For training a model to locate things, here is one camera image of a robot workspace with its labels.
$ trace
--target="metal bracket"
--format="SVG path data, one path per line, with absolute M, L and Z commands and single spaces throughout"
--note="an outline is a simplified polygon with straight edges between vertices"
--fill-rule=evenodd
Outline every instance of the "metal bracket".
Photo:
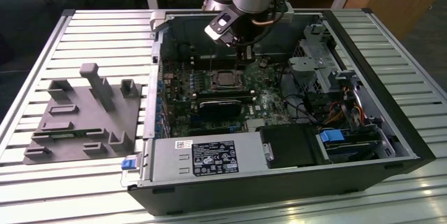
M 151 29 L 152 32 L 159 32 L 164 26 L 162 26 L 167 21 L 167 12 L 164 10 L 154 11 L 151 14 Z

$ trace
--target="black plastic cover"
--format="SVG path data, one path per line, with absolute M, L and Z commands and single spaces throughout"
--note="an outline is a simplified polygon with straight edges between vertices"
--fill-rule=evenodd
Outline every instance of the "black plastic cover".
M 324 164 L 314 127 L 308 124 L 275 125 L 260 128 L 263 143 L 270 143 L 274 160 L 268 167 Z

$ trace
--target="gray plastic part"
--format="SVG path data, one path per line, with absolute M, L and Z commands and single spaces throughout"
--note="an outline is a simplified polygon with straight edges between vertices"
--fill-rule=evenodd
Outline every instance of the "gray plastic part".
M 135 86 L 135 82 L 134 82 L 132 79 L 123 79 L 122 80 L 120 90 L 122 90 L 124 98 L 139 96 L 139 91 L 138 91 L 138 88 Z
M 51 150 L 47 147 L 27 148 L 26 156 L 30 159 L 44 159 L 51 154 Z
M 86 66 L 83 75 L 94 89 L 71 87 L 64 80 L 52 82 L 52 90 L 60 89 L 68 99 L 50 100 L 24 164 L 115 158 L 134 153 L 142 85 L 134 80 L 124 80 L 124 86 L 110 85 L 98 76 L 96 65 Z M 104 109 L 104 100 L 114 106 L 112 111 Z
M 72 122 L 48 122 L 43 124 L 40 130 L 56 131 L 56 130 L 71 130 L 74 128 Z
M 114 133 L 110 134 L 108 144 L 111 145 L 115 152 L 124 152 L 132 149 L 132 141 L 124 131 L 120 135 L 120 138 L 118 138 Z
M 111 96 L 114 96 L 111 85 L 107 79 L 99 77 L 98 69 L 96 63 L 83 63 L 79 73 L 91 83 L 94 96 L 99 99 L 104 110 L 114 111 L 115 105 L 111 98 Z
M 107 152 L 103 142 L 84 143 L 83 146 L 83 151 L 87 155 L 95 155 Z
M 72 87 L 67 80 L 54 80 L 51 81 L 48 93 L 54 100 L 58 102 L 66 102 L 70 100 L 66 91 L 71 91 Z
M 51 115 L 78 113 L 79 108 L 76 105 L 59 105 L 50 108 L 48 113 Z

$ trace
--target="metal slat surface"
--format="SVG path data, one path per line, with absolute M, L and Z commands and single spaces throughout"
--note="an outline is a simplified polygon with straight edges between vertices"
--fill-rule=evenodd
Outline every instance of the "metal slat surface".
M 128 33 L 80 33 L 63 35 L 62 42 L 70 41 L 104 41 L 104 40 L 131 40 L 150 39 L 150 32 L 128 32 Z
M 88 27 L 68 27 L 66 35 L 72 33 L 112 33 L 112 32 L 151 32 L 150 25 L 140 26 L 88 26 Z
M 83 50 L 83 49 L 116 49 L 151 47 L 154 40 L 120 40 L 120 41 L 86 41 L 86 42 L 60 42 L 59 50 Z
M 52 59 L 63 58 L 106 58 L 151 55 L 152 48 L 98 49 L 98 50 L 58 50 Z
M 360 10 L 342 10 L 335 15 L 344 21 L 342 24 L 354 36 L 363 36 L 367 31 L 371 33 L 366 36 L 379 36 L 376 31 L 382 30 L 380 27 Z M 150 17 L 147 10 L 78 11 L 64 38 L 72 40 L 70 36 L 78 33 L 150 32 L 146 30 Z M 72 86 L 88 85 L 75 67 L 83 62 L 98 61 L 108 66 L 102 68 L 103 71 L 100 69 L 99 74 L 108 78 L 111 84 L 119 84 L 122 79 L 148 84 L 146 65 L 151 62 L 146 62 L 146 58 L 152 53 L 151 39 L 143 46 L 130 43 L 139 40 L 108 41 L 100 47 L 95 46 L 100 41 L 86 41 L 83 46 L 79 46 L 79 42 L 62 42 L 52 56 L 48 56 L 52 60 L 46 66 L 55 69 L 42 70 L 44 79 L 36 80 L 31 104 L 24 105 L 26 113 L 8 139 L 8 149 L 0 156 L 0 163 L 6 165 L 0 166 L 0 222 L 286 224 L 442 221 L 447 215 L 447 115 L 441 115 L 447 112 L 445 96 L 434 91 L 430 80 L 410 61 L 395 62 L 406 64 L 403 66 L 384 64 L 387 59 L 409 60 L 394 42 L 364 40 L 360 38 L 355 44 L 368 61 L 375 61 L 374 70 L 438 157 L 431 164 L 410 174 L 388 178 L 364 192 L 222 209 L 188 216 L 154 217 L 120 185 L 122 158 L 22 164 L 24 146 L 31 141 L 50 100 L 46 90 L 51 79 L 68 78 Z M 142 108 L 146 106 L 146 95 L 147 87 L 143 87 Z M 146 111 L 142 110 L 138 137 L 143 135 L 144 116 Z M 136 151 L 142 149 L 143 140 L 138 138 Z
M 70 27 L 74 26 L 127 26 L 127 25 L 148 25 L 151 19 L 104 19 L 104 20 L 74 20 Z

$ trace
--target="sticker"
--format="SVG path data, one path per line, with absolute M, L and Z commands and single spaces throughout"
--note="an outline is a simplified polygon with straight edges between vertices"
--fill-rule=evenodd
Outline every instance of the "sticker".
M 194 144 L 192 166 L 195 176 L 239 172 L 235 142 Z
M 182 140 L 175 142 L 175 148 L 183 149 L 183 148 L 191 148 L 192 140 Z

